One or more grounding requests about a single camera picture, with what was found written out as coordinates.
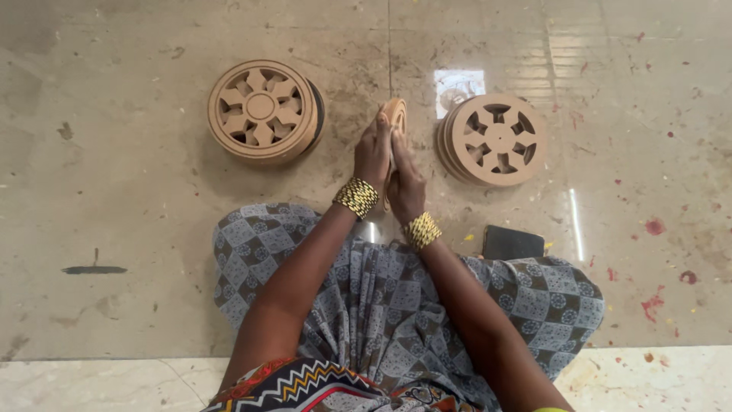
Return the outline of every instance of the black mark on floor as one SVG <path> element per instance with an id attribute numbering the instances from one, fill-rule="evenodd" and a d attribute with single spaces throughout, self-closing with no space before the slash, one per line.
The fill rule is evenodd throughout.
<path id="1" fill-rule="evenodd" d="M 63 125 L 64 128 L 56 129 L 56 131 L 59 132 L 64 140 L 71 140 L 71 138 L 74 137 L 74 132 L 71 131 L 71 126 L 69 126 L 68 122 L 64 122 Z"/>
<path id="2" fill-rule="evenodd" d="M 171 59 L 172 60 L 180 59 L 180 56 L 183 56 L 183 53 L 185 53 L 185 49 L 181 46 L 178 46 L 175 48 L 175 50 L 173 50 L 173 52 L 175 54 L 171 57 Z"/>
<path id="3" fill-rule="evenodd" d="M 119 266 L 72 266 L 71 268 L 61 269 L 67 275 L 86 275 L 86 274 L 107 274 L 107 273 L 124 273 L 127 269 Z"/>

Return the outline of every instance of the paint splatter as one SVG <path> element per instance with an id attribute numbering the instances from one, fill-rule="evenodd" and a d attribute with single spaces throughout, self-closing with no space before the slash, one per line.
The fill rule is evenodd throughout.
<path id="1" fill-rule="evenodd" d="M 620 278 L 618 277 L 618 272 L 615 272 L 612 268 L 608 268 L 608 277 L 610 279 L 610 282 L 617 282 L 618 280 L 620 280 Z"/>
<path id="2" fill-rule="evenodd" d="M 685 272 L 683 272 L 679 276 L 679 281 L 680 282 L 683 282 L 684 281 L 684 278 L 688 278 L 688 280 L 686 281 L 688 284 L 694 284 L 694 283 L 696 283 L 696 280 L 697 280 L 696 279 L 696 273 L 694 273 L 692 271 L 685 271 Z"/>
<path id="3" fill-rule="evenodd" d="M 641 302 L 640 306 L 643 307 L 643 311 L 646 313 L 646 319 L 650 320 L 653 323 L 656 323 L 656 308 L 661 307 L 664 304 L 663 299 L 661 299 L 660 293 L 661 290 L 663 290 L 665 286 L 662 284 L 658 286 L 658 291 L 655 295 L 651 296 L 651 298 L 645 302 Z"/>
<path id="4" fill-rule="evenodd" d="M 646 221 L 646 232 L 653 236 L 658 236 L 666 231 L 666 226 L 663 225 L 663 221 L 659 218 L 653 218 L 653 220 Z"/>
<path id="5" fill-rule="evenodd" d="M 580 123 L 585 122 L 585 117 L 578 111 L 571 111 L 569 113 L 569 116 L 572 118 L 572 126 L 574 126 L 575 130 L 577 130 L 577 121 L 579 120 Z"/>

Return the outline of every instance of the stack of bangles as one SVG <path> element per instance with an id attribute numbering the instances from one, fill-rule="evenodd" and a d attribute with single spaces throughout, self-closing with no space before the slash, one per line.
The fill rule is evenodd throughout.
<path id="1" fill-rule="evenodd" d="M 378 203 L 378 193 L 372 185 L 364 180 L 352 177 L 338 191 L 333 202 L 351 209 L 359 217 L 359 220 L 362 220 L 369 210 Z M 424 212 L 402 227 L 402 233 L 404 233 L 404 237 L 415 251 L 422 250 L 442 235 L 429 212 Z"/>

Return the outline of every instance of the stacked wooden disc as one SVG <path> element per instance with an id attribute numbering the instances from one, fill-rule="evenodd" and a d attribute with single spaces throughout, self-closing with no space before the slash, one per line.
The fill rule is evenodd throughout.
<path id="1" fill-rule="evenodd" d="M 315 85 L 272 60 L 232 67 L 209 97 L 209 127 L 216 140 L 242 160 L 282 164 L 320 140 L 325 108 Z"/>
<path id="2" fill-rule="evenodd" d="M 407 134 L 407 103 L 404 99 L 392 98 L 384 105 L 384 113 L 386 118 L 389 119 L 389 124 L 392 127 L 396 127 L 402 132 L 404 136 Z M 389 173 L 386 175 L 386 182 L 384 182 L 384 210 L 391 210 L 392 206 L 389 203 L 389 198 L 386 197 L 386 188 L 389 187 L 389 181 L 391 180 L 392 173 L 396 170 L 396 163 L 394 162 L 394 153 L 390 155 L 389 159 Z"/>
<path id="3" fill-rule="evenodd" d="M 463 183 L 516 185 L 544 167 L 546 123 L 516 97 L 475 96 L 442 119 L 435 148 L 445 169 Z"/>

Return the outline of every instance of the lap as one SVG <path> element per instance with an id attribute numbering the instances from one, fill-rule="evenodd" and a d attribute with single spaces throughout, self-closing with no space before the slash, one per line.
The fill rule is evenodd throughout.
<path id="1" fill-rule="evenodd" d="M 214 300 L 234 328 L 318 220 L 308 207 L 280 203 L 243 207 L 217 225 Z M 602 320 L 597 286 L 565 260 L 461 259 L 551 379 Z M 473 373 L 421 260 L 397 243 L 349 238 L 343 244 L 305 321 L 299 354 L 335 361 L 387 391 L 422 379 L 476 402 L 495 401 L 485 380 Z"/>

